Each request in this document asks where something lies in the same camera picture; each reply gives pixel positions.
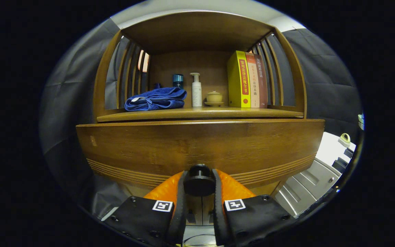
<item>blue towel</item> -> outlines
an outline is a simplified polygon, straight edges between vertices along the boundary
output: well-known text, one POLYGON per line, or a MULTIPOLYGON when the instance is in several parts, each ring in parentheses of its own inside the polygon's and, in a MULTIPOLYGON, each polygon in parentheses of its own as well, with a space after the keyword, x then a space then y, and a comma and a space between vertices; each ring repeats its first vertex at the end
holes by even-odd
POLYGON ((185 97, 187 92, 179 87, 163 87, 130 97, 126 100, 124 108, 126 111, 181 108, 184 106, 185 97))

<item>wooden shelf board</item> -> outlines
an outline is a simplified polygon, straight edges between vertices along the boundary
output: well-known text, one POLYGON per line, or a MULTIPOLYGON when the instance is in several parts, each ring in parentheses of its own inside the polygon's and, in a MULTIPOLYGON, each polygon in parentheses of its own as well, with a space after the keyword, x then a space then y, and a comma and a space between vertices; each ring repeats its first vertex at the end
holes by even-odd
POLYGON ((122 34, 150 55, 186 50, 247 51, 274 27, 216 11, 185 11, 124 28, 122 34))
POLYGON ((185 118, 302 118, 303 113, 269 108, 194 107, 155 111, 129 111, 97 117, 98 122, 185 118))

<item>blue jar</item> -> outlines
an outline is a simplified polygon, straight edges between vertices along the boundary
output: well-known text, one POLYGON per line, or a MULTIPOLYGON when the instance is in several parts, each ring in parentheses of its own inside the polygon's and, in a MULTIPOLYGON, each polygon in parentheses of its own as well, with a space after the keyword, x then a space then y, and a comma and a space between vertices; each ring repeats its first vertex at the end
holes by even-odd
POLYGON ((173 75, 173 86, 177 86, 180 89, 184 89, 184 75, 174 74, 173 75))

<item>white wall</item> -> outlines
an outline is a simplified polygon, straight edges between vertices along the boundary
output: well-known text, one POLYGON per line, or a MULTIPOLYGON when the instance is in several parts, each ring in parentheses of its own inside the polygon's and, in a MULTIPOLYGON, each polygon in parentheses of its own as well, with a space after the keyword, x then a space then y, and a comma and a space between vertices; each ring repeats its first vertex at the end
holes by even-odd
POLYGON ((111 16, 119 28, 164 14, 191 10, 221 11, 255 19, 276 26, 281 32, 303 28, 301 24, 276 9, 253 0, 147 0, 111 16))

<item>pump dispenser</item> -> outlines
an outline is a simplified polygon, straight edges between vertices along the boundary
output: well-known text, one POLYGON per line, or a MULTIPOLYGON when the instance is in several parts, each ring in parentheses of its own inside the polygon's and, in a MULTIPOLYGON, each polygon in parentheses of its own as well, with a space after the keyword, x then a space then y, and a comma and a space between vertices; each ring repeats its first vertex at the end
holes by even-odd
POLYGON ((191 83, 191 105, 193 107, 202 107, 202 86, 199 82, 199 76, 201 74, 197 72, 190 73, 190 75, 194 76, 194 82, 191 83))

